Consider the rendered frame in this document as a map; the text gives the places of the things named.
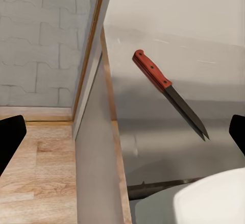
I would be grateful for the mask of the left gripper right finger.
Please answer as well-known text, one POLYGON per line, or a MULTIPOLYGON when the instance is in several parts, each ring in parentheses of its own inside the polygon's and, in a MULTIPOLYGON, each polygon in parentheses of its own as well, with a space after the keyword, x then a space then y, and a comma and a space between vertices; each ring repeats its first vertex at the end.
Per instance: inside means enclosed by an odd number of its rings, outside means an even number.
POLYGON ((233 115, 229 127, 229 134, 245 155, 245 116, 233 115))

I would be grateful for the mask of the parer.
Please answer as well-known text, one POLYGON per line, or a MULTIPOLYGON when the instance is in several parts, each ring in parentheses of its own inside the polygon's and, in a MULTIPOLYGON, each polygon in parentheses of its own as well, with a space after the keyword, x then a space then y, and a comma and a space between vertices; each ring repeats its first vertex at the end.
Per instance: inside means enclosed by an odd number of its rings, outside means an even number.
POLYGON ((157 65, 144 54, 144 50, 139 49, 135 52, 134 57, 145 68, 145 70, 152 76, 156 83, 165 90, 171 98, 178 104, 184 113, 191 119, 191 121, 200 129, 200 131, 209 139, 208 133, 195 112, 188 106, 185 100, 176 92, 172 86, 172 82, 168 80, 157 65))

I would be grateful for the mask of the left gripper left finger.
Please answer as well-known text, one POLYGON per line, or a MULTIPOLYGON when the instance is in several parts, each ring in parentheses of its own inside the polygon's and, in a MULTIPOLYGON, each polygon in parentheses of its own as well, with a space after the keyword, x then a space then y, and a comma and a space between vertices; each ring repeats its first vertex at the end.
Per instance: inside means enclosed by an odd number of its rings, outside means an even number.
POLYGON ((0 120, 0 176, 27 133, 22 115, 0 120))

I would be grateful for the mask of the bowl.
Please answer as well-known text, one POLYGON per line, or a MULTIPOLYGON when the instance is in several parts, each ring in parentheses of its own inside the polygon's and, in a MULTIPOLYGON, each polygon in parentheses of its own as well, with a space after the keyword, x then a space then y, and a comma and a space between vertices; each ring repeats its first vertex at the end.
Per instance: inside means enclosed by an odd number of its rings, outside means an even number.
POLYGON ((175 224, 245 224, 245 168, 202 178, 173 196, 175 224))

